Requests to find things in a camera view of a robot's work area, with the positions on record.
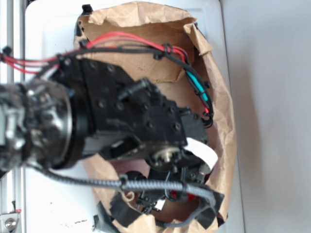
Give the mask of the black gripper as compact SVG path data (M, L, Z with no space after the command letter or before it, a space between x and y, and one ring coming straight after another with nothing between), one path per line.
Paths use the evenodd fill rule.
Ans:
M192 215L198 215L211 207L211 191L207 190L205 196L202 193L204 176L199 174L200 164L178 167L176 164L165 163L163 160L133 160L121 163L121 173L127 175L129 182L142 183L140 190L129 187L129 191L135 192L135 200L131 205L143 214L155 212L157 215L173 215L181 212L183 202L172 201L169 192L172 190L193 194L199 199L197 209L191 211ZM152 203L165 198L165 204L161 211L152 210Z

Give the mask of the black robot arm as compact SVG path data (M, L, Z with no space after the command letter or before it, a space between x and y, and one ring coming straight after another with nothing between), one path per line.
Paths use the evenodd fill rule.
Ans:
M85 184L174 201L200 198L215 212L203 186L211 165L191 143L207 145L205 123L167 99L148 79L134 81L121 67L68 57L48 79L0 87L0 168L28 165L51 176L94 154L107 161L145 160L156 175Z

